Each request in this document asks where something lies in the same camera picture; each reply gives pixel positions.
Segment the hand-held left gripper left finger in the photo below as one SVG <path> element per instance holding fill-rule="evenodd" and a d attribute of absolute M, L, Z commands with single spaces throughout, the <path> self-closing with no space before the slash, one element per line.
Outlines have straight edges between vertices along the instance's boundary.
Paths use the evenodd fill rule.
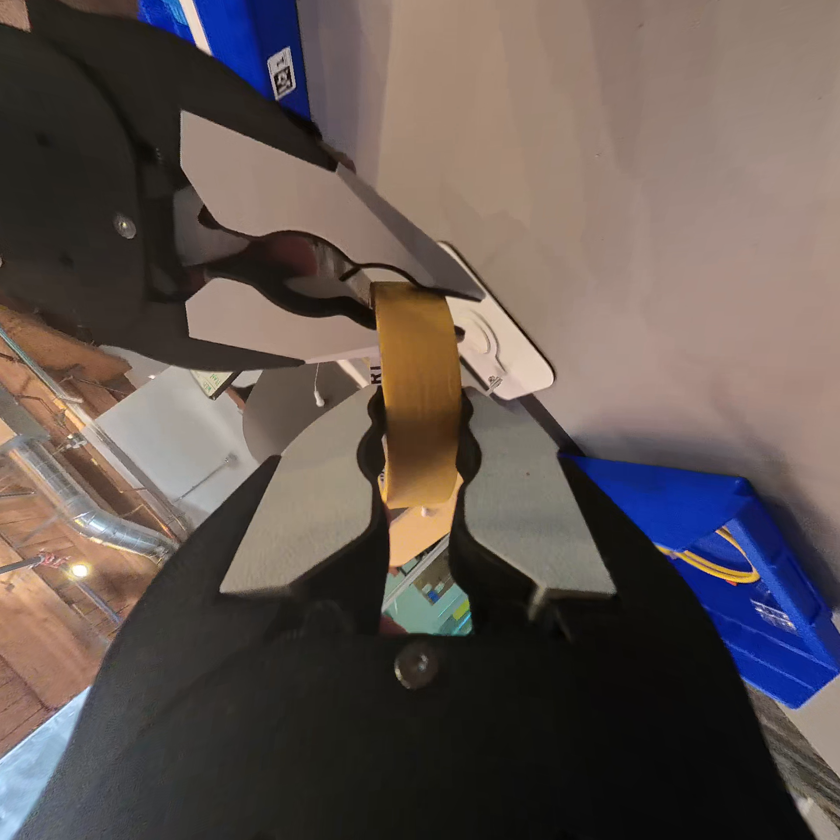
<path fill-rule="evenodd" d="M 220 584 L 224 595 L 269 596 L 314 582 L 321 572 L 373 580 L 383 597 L 388 522 L 378 487 L 382 433 L 369 385 L 329 409 L 283 451 Z"/>

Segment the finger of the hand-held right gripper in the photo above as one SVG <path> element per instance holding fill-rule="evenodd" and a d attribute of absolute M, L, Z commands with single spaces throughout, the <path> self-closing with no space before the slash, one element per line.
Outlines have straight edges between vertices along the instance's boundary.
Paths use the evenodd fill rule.
<path fill-rule="evenodd" d="M 193 339 L 304 363 L 378 350 L 372 309 L 335 272 L 304 276 L 246 254 L 204 269 L 204 286 L 185 302 Z"/>
<path fill-rule="evenodd" d="M 225 229 L 312 235 L 354 264 L 387 266 L 436 293 L 486 295 L 455 257 L 342 164 L 331 171 L 182 111 L 181 168 Z"/>

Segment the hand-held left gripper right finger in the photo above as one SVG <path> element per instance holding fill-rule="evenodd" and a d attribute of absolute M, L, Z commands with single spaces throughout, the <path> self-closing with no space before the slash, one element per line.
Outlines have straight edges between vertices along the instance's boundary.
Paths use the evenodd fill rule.
<path fill-rule="evenodd" d="M 558 601 L 617 594 L 560 448 L 525 408 L 466 389 L 457 467 L 449 560 L 476 623 L 534 623 Z"/>

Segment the blue plastic bin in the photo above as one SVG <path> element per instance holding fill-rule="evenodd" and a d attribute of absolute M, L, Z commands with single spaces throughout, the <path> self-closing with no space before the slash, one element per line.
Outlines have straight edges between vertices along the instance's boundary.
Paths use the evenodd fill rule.
<path fill-rule="evenodd" d="M 139 20 L 224 63 L 265 98 L 310 120 L 295 1 L 139 1 Z"/>
<path fill-rule="evenodd" d="M 568 460 L 672 563 L 751 687 L 799 709 L 838 677 L 832 611 L 746 479 Z"/>

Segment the yellow masking tape roll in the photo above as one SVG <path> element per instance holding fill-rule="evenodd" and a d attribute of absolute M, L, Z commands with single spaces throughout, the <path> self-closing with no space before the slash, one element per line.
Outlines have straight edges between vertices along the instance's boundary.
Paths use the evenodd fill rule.
<path fill-rule="evenodd" d="M 432 508 L 455 490 L 462 384 L 445 298 L 408 282 L 376 282 L 372 300 L 385 411 L 385 501 Z"/>

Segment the small whiteboard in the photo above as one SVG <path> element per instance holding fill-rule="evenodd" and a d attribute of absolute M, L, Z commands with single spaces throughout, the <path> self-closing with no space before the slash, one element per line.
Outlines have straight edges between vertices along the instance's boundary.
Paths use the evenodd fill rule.
<path fill-rule="evenodd" d="M 189 370 L 194 382 L 210 400 L 217 399 L 240 376 L 241 371 L 199 371 Z"/>

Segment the wooden board with black panel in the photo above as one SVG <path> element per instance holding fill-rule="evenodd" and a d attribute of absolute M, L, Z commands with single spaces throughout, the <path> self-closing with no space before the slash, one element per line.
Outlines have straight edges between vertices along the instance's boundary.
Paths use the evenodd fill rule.
<path fill-rule="evenodd" d="M 378 360 L 342 360 L 263 371 L 243 414 L 250 454 L 263 461 L 281 455 L 307 427 L 367 386 L 380 373 Z M 457 491 L 438 507 L 386 507 L 391 574 L 406 573 L 421 553 L 448 535 Z"/>

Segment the grey sprinkler pipe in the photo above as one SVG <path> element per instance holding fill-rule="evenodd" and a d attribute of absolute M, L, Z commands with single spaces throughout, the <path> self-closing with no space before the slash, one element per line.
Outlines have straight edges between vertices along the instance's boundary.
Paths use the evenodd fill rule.
<path fill-rule="evenodd" d="M 18 571 L 34 569 L 39 566 L 49 569 L 61 570 L 64 567 L 68 566 L 69 562 L 70 557 L 66 555 L 59 556 L 58 554 L 51 552 L 42 552 L 32 558 L 22 559 L 13 563 L 2 565 L 1 576 L 6 574 L 12 574 Z"/>

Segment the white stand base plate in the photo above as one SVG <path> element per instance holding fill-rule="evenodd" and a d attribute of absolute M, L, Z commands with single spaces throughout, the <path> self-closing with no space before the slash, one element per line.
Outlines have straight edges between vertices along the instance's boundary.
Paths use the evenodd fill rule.
<path fill-rule="evenodd" d="M 458 335 L 458 354 L 469 382 L 505 402 L 548 389 L 554 383 L 551 364 L 462 255 L 450 244 L 438 246 L 453 257 L 484 293 L 479 301 L 448 297 Z"/>

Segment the silver bent duct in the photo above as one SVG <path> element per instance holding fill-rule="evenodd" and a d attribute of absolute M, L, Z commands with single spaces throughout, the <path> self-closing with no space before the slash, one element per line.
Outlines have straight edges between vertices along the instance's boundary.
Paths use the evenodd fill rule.
<path fill-rule="evenodd" d="M 179 549 L 179 544 L 165 534 L 102 507 L 40 442 L 15 436 L 2 445 L 2 455 L 11 460 L 73 531 L 91 542 L 143 556 L 156 564 L 168 561 Z"/>

